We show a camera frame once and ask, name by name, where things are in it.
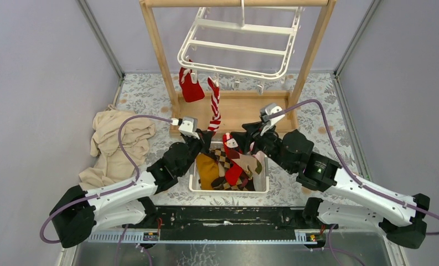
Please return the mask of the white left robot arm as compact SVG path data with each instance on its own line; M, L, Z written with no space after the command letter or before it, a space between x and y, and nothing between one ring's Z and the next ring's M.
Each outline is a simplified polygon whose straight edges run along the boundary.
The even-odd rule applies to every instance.
M49 213L56 243L70 248L85 241L98 230L140 224L144 228L156 222L156 208L150 197L178 183L196 157L210 148L213 132L196 130L181 134L183 141L170 145L163 156L146 170L136 170L135 177L112 185L84 190L70 187Z

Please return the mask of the white plastic basket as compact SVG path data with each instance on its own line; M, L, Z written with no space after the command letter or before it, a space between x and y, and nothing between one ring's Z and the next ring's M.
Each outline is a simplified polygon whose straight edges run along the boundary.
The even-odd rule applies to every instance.
M212 149L223 149L223 143L221 141L213 141L210 146L210 150ZM212 156L209 153L207 156L213 158L215 160L215 157ZM255 186L255 191L224 191L224 190L202 190L200 185L200 177L198 173L198 168L196 166L196 160L193 164L193 166L190 169L190 175L189 175L189 189L192 192L195 192L197 194L202 195L232 195L232 196L245 196L245 197L258 197L265 195L270 190L270 184L269 184L269 177L268 177L268 167L267 167L267 158L265 158L265 162L262 164L263 171L259 175L255 175L253 177L253 183Z

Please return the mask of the wooden hanger stand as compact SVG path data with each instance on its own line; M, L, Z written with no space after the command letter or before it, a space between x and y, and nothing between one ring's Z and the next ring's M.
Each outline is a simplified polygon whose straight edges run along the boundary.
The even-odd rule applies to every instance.
M156 55L159 68L167 89L174 116L195 116L199 119L199 126L206 126L212 112L207 109L208 101L200 100L197 103L187 103L185 97L176 92L173 79L168 67L167 59L163 49L161 37L154 17L154 8L184 8L197 7L198 12L195 16L191 29L189 30L184 43L182 44L177 56L178 63L187 69L192 70L192 78L197 77L197 71L214 73L216 75L230 75L236 78L253 78L261 81L258 93L252 91L233 91L223 92L223 100L220 113L223 116L223 123L220 125L219 134L229 131L239 131L241 125L259 118L259 109L266 104L276 100L279 104L286 104L290 107L299 100L306 79L310 72L313 61L317 55L320 43L326 31L329 20L335 7L335 1L140 1L140 8L144 17L147 32L151 39L154 53ZM240 23L212 21L206 19L205 12L211 7L245 7L277 9L294 13L294 18L289 27L274 27L267 25L247 24L244 19ZM264 82L282 79L285 77L290 57L293 52L293 43L299 29L300 16L304 7L320 7L318 19L316 21L311 40L306 51L299 75L292 92L286 91L264 91ZM284 50L262 49L246 47L240 45L223 44L217 42L207 42L194 38L198 28L215 28L236 32L250 32L261 34L285 35L288 42ZM226 68L211 64L190 63L187 59L187 51L190 47L207 47L214 49L232 50L236 52L249 52L262 55L273 55L282 57L282 64L278 72L265 74L257 71Z

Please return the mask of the mustard yellow sock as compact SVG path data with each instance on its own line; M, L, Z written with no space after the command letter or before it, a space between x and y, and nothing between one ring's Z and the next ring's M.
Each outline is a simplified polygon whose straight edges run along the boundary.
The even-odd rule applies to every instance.
M218 163L205 154L196 157L196 166L200 177L202 190L213 190L212 183L219 178Z

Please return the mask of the pink patterned sock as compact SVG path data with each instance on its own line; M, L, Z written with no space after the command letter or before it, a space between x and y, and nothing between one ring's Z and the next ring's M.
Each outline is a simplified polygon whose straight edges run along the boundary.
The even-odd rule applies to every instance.
M260 150L254 152L254 149L255 149L255 143L252 142L250 144L250 154L263 164L265 162L266 155Z

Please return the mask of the beige sock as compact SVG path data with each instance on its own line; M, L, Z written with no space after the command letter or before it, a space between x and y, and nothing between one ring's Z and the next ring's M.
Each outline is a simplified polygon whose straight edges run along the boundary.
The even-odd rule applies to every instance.
M230 150L228 157L247 174L249 179L253 179L255 175L259 175L263 171L261 162L251 155L244 155L236 150Z

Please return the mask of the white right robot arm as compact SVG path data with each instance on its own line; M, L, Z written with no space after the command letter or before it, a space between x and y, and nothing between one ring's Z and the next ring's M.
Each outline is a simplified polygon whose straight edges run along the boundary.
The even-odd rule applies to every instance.
M347 226L373 229L389 241L418 249L427 235L424 221L430 198L422 193L402 195L351 176L333 159L313 151L314 143L298 130L279 137L274 130L261 133L261 123L243 125L243 132L225 133L223 144L236 160L245 153L263 152L303 187L349 199L354 206L336 204L310 197L302 211L302 221L309 228Z

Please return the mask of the red white striped sock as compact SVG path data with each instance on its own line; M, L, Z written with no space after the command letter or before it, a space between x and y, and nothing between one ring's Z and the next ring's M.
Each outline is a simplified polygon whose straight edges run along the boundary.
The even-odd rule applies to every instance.
M210 97L211 99L210 107L213 112L213 115L209 122L208 131L217 132L221 124L221 113L219 110L219 103L220 103L219 82L217 80L212 79L211 77L208 77L207 82L212 90L212 94Z

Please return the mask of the red bow sock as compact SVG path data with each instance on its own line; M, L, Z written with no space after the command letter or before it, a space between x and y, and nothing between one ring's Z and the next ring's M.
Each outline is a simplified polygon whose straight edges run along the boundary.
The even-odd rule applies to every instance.
M223 147L226 157L231 162L230 168L225 173L225 179L229 185L235 186L243 173L243 169L234 161L234 159L239 158L238 154L242 153L242 150L239 148L239 144L233 138L231 133L225 133L223 135Z

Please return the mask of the plain red sock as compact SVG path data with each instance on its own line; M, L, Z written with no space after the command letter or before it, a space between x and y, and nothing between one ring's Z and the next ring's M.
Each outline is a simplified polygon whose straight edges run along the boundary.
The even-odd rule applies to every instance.
M198 81L198 75L195 70L182 66L179 71L179 85L186 103L204 99L205 94Z

